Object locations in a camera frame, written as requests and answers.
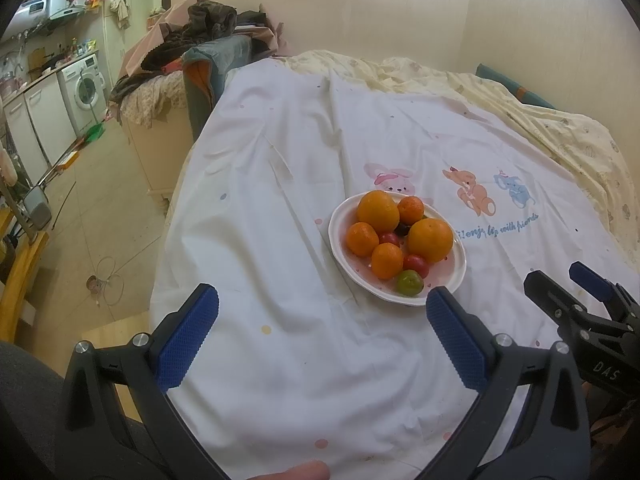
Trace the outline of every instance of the kitchen cabinet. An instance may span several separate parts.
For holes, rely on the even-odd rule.
[[[47,77],[24,93],[31,122],[45,155],[52,165],[76,142],[76,133],[58,85]]]
[[[24,96],[20,95],[12,100],[4,110],[11,138],[18,151],[18,156],[20,156],[22,166],[29,175],[31,183],[36,184],[49,171],[49,166],[42,155],[38,139],[31,126]]]

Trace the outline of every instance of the tangerine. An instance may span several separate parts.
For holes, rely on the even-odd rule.
[[[400,222],[398,206],[381,189],[369,191],[360,199],[357,216],[359,222],[369,224],[379,234],[393,231]]]
[[[453,231],[438,218],[424,218],[409,229],[407,247],[410,254],[422,256],[434,264],[443,259],[453,247]]]
[[[400,221],[406,225],[413,225],[424,215],[424,203],[417,196],[405,196],[398,203]]]
[[[380,280],[390,280],[402,271],[402,249],[390,243],[380,244],[371,255],[371,272]]]
[[[349,250],[361,258],[371,256],[373,249],[380,243],[373,227],[364,222],[357,222],[349,227],[344,241]]]

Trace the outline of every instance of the red cherry tomato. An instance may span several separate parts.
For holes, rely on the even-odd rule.
[[[420,274],[420,277],[424,279],[429,273],[429,264],[422,256],[408,254],[404,257],[402,270],[415,270],[415,272]]]
[[[400,247],[400,238],[396,233],[382,233],[379,238],[381,244],[389,243]]]

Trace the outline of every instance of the yellow patterned sheet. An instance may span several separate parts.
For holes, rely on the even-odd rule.
[[[327,50],[310,50],[277,59],[295,72],[318,74],[334,70],[342,78],[359,81],[373,90],[442,95],[495,114],[575,177],[605,229],[618,242],[627,263],[640,270],[640,205],[636,190],[620,150],[599,122],[583,115],[524,105],[500,83],[472,74],[440,72],[407,58],[373,63]],[[234,72],[229,73],[227,83]],[[181,183],[182,174],[167,214],[167,226]]]

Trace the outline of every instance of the blue textured pad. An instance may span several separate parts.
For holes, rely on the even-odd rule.
[[[484,354],[437,290],[427,296],[427,319],[465,387],[478,393],[484,391],[487,384]]]
[[[602,303],[613,298],[613,286],[582,262],[571,264],[569,278]]]
[[[215,288],[209,287],[193,304],[178,328],[158,355],[156,383],[166,393],[179,386],[193,363],[213,322],[218,317],[220,300]]]

